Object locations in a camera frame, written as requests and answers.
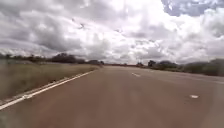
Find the grass verge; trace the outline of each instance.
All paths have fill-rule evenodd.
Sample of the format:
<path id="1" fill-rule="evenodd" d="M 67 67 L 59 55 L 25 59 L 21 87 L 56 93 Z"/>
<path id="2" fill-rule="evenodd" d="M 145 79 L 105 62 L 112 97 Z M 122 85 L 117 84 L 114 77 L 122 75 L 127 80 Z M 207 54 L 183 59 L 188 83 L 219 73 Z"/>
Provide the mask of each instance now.
<path id="1" fill-rule="evenodd" d="M 42 87 L 50 82 L 93 71 L 93 65 L 0 62 L 0 100 Z"/>

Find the dashed center line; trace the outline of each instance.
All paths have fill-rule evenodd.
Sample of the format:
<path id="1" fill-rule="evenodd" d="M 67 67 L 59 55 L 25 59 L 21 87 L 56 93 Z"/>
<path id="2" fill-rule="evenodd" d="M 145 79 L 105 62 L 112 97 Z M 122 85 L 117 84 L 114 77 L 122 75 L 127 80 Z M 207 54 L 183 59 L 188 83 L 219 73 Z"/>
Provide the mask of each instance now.
<path id="1" fill-rule="evenodd" d="M 136 77 L 140 77 L 140 75 L 135 74 L 135 73 L 131 73 L 132 75 L 136 76 Z"/>
<path id="2" fill-rule="evenodd" d="M 192 99 L 197 99 L 199 96 L 197 96 L 197 95 L 190 95 L 190 97 L 191 97 Z"/>

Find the road marking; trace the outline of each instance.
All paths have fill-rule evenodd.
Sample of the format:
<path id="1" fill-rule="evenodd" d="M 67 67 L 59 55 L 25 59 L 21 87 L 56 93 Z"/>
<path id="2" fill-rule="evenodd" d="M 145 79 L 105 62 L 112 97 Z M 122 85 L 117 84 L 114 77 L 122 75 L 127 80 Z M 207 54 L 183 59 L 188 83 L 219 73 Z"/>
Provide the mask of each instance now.
<path id="1" fill-rule="evenodd" d="M 132 75 L 136 76 L 136 77 L 140 77 L 140 75 L 135 74 L 135 73 L 131 73 Z"/>
<path id="2" fill-rule="evenodd" d="M 199 96 L 197 96 L 197 95 L 190 95 L 190 97 L 191 97 L 192 99 L 197 99 Z"/>
<path id="3" fill-rule="evenodd" d="M 41 93 L 43 93 L 43 92 L 45 92 L 45 91 L 47 91 L 47 90 L 50 90 L 50 89 L 52 89 L 52 88 L 55 88 L 55 87 L 57 87 L 57 86 L 59 86 L 59 85 L 65 84 L 65 83 L 67 83 L 67 82 L 69 82 L 69 81 L 72 81 L 72 80 L 74 80 L 74 79 L 77 79 L 77 78 L 80 78 L 80 77 L 82 77 L 82 76 L 88 75 L 88 74 L 90 74 L 90 73 L 92 73 L 92 72 L 93 72 L 93 71 L 90 71 L 90 72 L 87 72 L 87 73 L 84 73 L 84 74 L 81 74 L 81 75 L 77 75 L 77 76 L 75 76 L 75 77 L 73 77 L 73 78 L 71 78 L 71 79 L 62 81 L 62 82 L 60 82 L 60 83 L 54 84 L 54 85 L 52 85 L 52 86 L 50 86 L 50 87 L 41 89 L 41 90 L 36 91 L 36 92 L 34 92 L 34 93 L 31 93 L 31 94 L 25 94 L 25 95 L 21 96 L 20 98 L 17 98 L 17 99 L 15 99 L 15 100 L 13 100 L 13 101 L 10 101 L 10 102 L 8 102 L 8 103 L 6 103 L 6 104 L 1 105 L 1 106 L 0 106 L 0 111 L 3 110 L 3 109 L 5 109 L 5 108 L 7 108 L 7 107 L 9 107 L 9 106 L 12 106 L 12 105 L 17 104 L 17 103 L 19 103 L 19 102 L 22 102 L 23 100 L 30 99 L 30 98 L 32 98 L 32 97 L 34 97 L 34 96 L 36 96 L 36 95 L 38 95 L 38 94 L 41 94 Z"/>

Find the asphalt road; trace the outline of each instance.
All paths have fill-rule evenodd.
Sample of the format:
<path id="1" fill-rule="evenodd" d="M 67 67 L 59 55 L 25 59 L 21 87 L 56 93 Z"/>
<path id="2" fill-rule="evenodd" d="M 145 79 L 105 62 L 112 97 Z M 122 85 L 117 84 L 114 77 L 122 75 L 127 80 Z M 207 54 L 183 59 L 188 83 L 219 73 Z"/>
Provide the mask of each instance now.
<path id="1" fill-rule="evenodd" d="M 223 128 L 223 119 L 221 77 L 106 67 L 0 111 L 0 128 Z"/>

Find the cloudy sky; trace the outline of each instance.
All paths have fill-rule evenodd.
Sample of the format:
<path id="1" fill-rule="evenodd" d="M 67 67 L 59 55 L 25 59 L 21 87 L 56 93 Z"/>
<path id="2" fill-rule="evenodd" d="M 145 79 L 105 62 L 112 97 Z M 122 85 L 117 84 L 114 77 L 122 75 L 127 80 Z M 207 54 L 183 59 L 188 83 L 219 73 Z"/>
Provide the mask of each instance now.
<path id="1" fill-rule="evenodd" d="M 0 0 L 0 52 L 107 62 L 224 57 L 223 0 Z"/>

